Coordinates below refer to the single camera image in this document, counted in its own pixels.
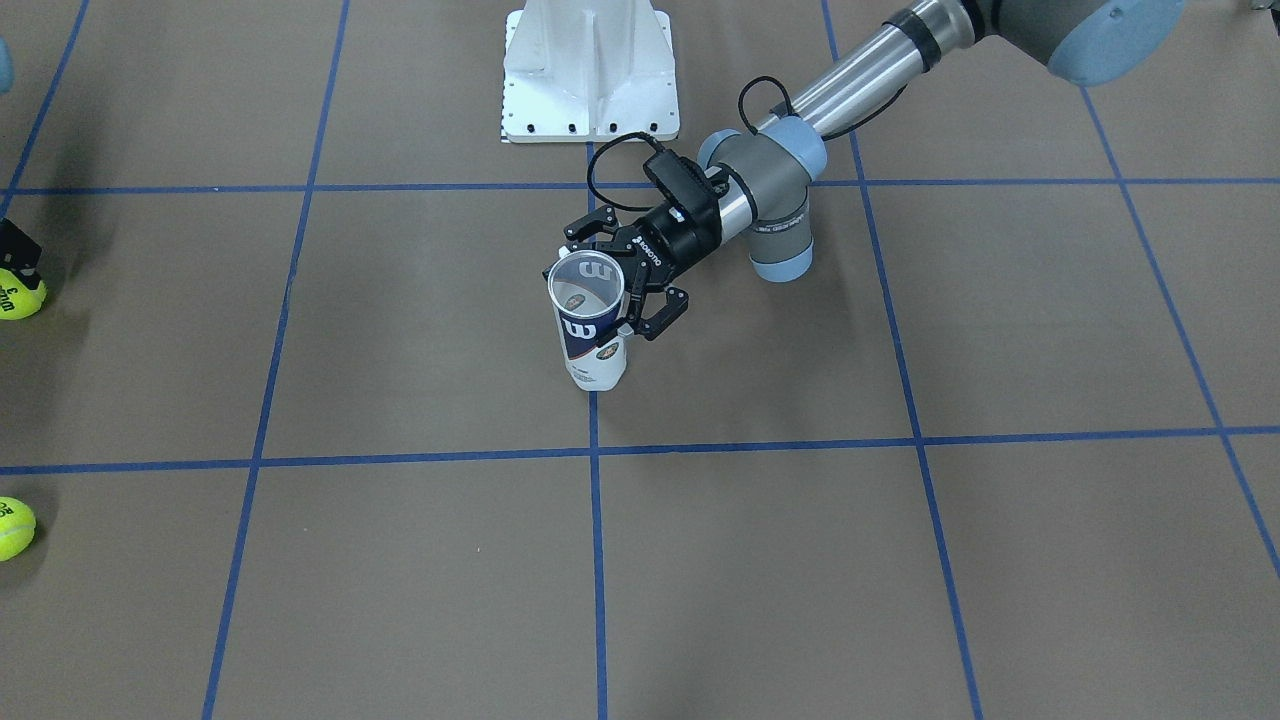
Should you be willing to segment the yellow tennis ball with logo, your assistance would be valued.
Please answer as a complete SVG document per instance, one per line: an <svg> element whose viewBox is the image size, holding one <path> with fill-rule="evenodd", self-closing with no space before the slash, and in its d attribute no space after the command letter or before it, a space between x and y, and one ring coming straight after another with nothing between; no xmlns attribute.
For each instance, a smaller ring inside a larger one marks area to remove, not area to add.
<svg viewBox="0 0 1280 720"><path fill-rule="evenodd" d="M1 269L1 319L17 322L35 315L45 304L49 287L35 270Z"/></svg>

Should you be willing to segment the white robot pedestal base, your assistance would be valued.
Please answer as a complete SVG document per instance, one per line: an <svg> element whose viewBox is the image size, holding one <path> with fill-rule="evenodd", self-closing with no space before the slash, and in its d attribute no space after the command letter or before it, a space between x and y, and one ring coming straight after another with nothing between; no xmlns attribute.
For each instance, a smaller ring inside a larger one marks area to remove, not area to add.
<svg viewBox="0 0 1280 720"><path fill-rule="evenodd" d="M504 22L500 140L677 138L672 19L649 1L527 1Z"/></svg>

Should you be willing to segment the yellow tennis ball plain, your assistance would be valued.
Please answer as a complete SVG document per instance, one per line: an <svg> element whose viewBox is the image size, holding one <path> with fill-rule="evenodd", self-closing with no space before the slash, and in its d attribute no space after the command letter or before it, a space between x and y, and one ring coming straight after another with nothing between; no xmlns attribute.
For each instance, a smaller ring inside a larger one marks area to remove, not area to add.
<svg viewBox="0 0 1280 720"><path fill-rule="evenodd" d="M37 519L35 511L14 497L1 497L1 553L3 562L24 552L35 541Z"/></svg>

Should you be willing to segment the clear tennis ball can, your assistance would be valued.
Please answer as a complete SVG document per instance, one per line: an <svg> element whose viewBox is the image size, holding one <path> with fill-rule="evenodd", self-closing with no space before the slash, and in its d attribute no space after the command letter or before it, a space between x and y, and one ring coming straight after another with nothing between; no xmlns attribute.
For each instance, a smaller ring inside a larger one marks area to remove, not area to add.
<svg viewBox="0 0 1280 720"><path fill-rule="evenodd" d="M614 328L625 300L621 265L595 250L562 247L547 291L570 378L589 392L613 389L627 366L626 338Z"/></svg>

